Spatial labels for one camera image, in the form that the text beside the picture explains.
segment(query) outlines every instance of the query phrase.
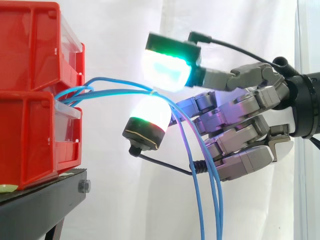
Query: bolt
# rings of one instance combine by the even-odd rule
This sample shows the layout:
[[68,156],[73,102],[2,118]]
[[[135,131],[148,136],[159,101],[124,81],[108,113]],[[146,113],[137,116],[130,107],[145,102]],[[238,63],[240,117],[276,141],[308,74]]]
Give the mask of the bolt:
[[87,194],[91,190],[91,181],[90,180],[82,180],[79,183],[79,193]]

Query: light housing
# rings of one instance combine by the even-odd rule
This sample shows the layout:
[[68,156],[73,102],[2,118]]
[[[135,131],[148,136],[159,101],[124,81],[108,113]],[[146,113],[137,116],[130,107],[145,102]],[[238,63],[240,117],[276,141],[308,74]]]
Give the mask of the light housing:
[[143,98],[133,109],[122,135],[130,140],[130,154],[157,150],[165,136],[171,119],[168,103],[157,96]]
[[150,33],[143,55],[144,77],[154,86],[176,92],[187,84],[198,68],[201,48],[192,42],[182,42]]

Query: black metal table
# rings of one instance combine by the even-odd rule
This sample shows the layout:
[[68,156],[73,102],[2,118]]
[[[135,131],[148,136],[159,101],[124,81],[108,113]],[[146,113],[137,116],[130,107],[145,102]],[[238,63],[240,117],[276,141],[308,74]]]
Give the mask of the black metal table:
[[65,216],[90,190],[86,169],[22,191],[0,193],[0,240],[60,239]]

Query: green led light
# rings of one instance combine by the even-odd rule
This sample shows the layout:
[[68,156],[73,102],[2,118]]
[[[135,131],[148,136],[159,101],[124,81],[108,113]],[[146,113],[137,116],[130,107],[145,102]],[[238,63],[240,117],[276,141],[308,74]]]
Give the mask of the green led light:
[[191,66],[185,60],[151,50],[143,55],[144,77],[155,87],[176,92],[187,83]]
[[164,99],[147,96],[136,105],[130,117],[145,120],[166,131],[171,119],[171,108]]

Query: black cable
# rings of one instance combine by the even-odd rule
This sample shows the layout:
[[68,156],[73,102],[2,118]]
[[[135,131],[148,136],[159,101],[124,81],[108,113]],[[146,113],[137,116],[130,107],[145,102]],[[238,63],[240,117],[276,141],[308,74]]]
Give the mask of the black cable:
[[320,141],[314,137],[309,139],[319,150],[320,150]]
[[276,57],[272,62],[270,62],[240,47],[237,47],[235,45],[229,44],[224,41],[213,39],[211,36],[208,36],[199,32],[195,32],[195,31],[190,32],[188,41],[193,42],[195,44],[197,44],[198,42],[207,43],[207,44],[213,43],[213,44],[218,44],[218,45],[233,49],[253,59],[258,60],[259,62],[271,65],[279,74],[283,75],[285,78],[290,78],[290,77],[299,75],[299,72],[295,70],[288,63],[288,60],[282,56]]
[[259,56],[255,55],[255,54],[253,54],[253,53],[251,53],[251,52],[249,52],[249,51],[247,51],[247,50],[244,50],[244,49],[242,49],[242,48],[240,48],[240,47],[234,46],[234,45],[229,44],[229,43],[227,43],[227,42],[220,41],[220,40],[213,39],[213,38],[211,38],[211,41],[210,41],[210,42],[213,43],[213,44],[218,44],[218,45],[225,46],[225,47],[227,47],[227,48],[236,50],[236,51],[238,51],[238,52],[240,52],[240,53],[242,53],[242,54],[245,54],[245,55],[247,55],[247,56],[249,56],[249,57],[251,57],[251,58],[253,58],[253,59],[258,60],[259,62],[262,62],[262,63],[265,63],[265,64],[269,64],[269,65],[271,65],[273,68],[281,67],[281,66],[278,65],[278,64],[275,64],[275,63],[273,63],[273,62],[267,61],[267,60],[263,59],[262,57],[259,57]]
[[147,160],[147,161],[149,161],[149,162],[151,162],[151,163],[154,163],[154,164],[158,164],[158,165],[164,166],[164,167],[169,168],[169,169],[172,169],[172,170],[176,170],[176,171],[178,171],[178,172],[180,172],[180,173],[183,173],[183,174],[192,176],[192,172],[191,172],[191,171],[184,170],[184,169],[182,169],[182,168],[180,168],[180,167],[173,166],[173,165],[171,165],[171,164],[169,164],[169,163],[166,163],[166,162],[163,162],[163,161],[155,160],[155,159],[153,159],[153,158],[151,158],[151,157],[149,157],[149,156],[140,154],[140,155],[139,155],[139,158],[144,159],[144,160]]

